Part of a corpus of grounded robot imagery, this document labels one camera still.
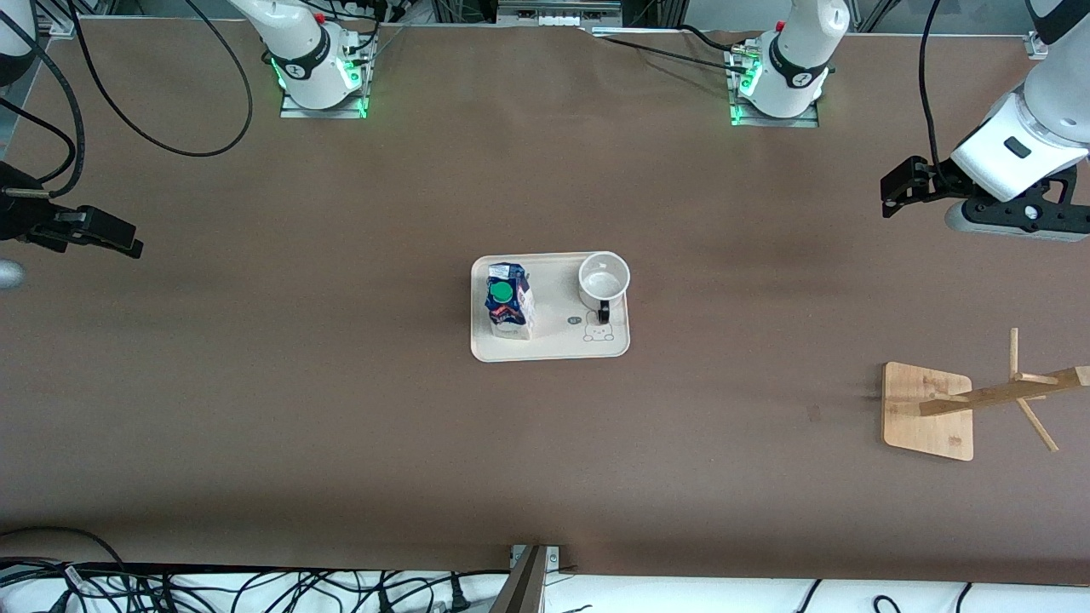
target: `brown tabletop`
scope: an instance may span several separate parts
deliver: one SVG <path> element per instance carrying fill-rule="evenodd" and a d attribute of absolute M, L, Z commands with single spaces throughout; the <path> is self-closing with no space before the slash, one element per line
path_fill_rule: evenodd
<path fill-rule="evenodd" d="M 1057 454 L 1015 406 L 977 416 L 971 462 L 880 440 L 883 362 L 998 383 L 1019 326 L 1027 370 L 1090 363 L 1086 244 L 957 233 L 949 203 L 882 219 L 879 179 L 927 152 L 917 38 L 847 38 L 821 128 L 775 130 L 731 127 L 714 69 L 569 28 L 412 28 L 366 120 L 281 120 L 256 33 L 220 27 L 256 112 L 211 159 L 140 140 L 50 46 L 87 128 L 59 203 L 147 247 L 0 244 L 29 274 L 0 296 L 3 525 L 154 562 L 468 568 L 542 541 L 584 573 L 1090 580 L 1090 397 L 1037 404 Z M 199 22 L 86 31 L 149 133 L 237 131 Z M 946 154 L 1031 65 L 1013 37 L 930 57 Z M 27 108 L 71 125 L 47 73 Z M 22 125 L 8 161 L 62 157 Z M 600 249 L 632 267 L 628 353 L 472 357 L 474 260 Z"/>

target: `tray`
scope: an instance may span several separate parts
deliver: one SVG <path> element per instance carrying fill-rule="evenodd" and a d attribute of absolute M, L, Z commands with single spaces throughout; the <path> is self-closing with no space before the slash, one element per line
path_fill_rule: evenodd
<path fill-rule="evenodd" d="M 628 351 L 628 296 L 597 324 L 597 314 L 579 299 L 579 265 L 592 251 L 486 255 L 470 271 L 470 349 L 482 362 L 616 358 Z M 499 338 L 492 333 L 484 308 L 488 266 L 521 264 L 534 295 L 534 334 L 530 340 Z"/>

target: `wooden stand base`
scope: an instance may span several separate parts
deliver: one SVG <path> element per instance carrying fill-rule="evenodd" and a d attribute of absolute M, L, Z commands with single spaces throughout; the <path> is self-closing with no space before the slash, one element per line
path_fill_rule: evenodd
<path fill-rule="evenodd" d="M 882 371 L 882 440 L 887 445 L 972 459 L 972 411 L 921 417 L 920 402 L 972 389 L 969 377 L 887 362 Z"/>

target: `mug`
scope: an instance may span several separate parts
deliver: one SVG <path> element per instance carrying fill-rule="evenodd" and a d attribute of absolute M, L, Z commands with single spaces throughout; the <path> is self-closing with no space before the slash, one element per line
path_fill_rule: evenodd
<path fill-rule="evenodd" d="M 631 280 L 628 264 L 611 251 L 590 254 L 579 265 L 579 298 L 598 314 L 598 324 L 609 323 L 609 304 L 620 300 Z"/>

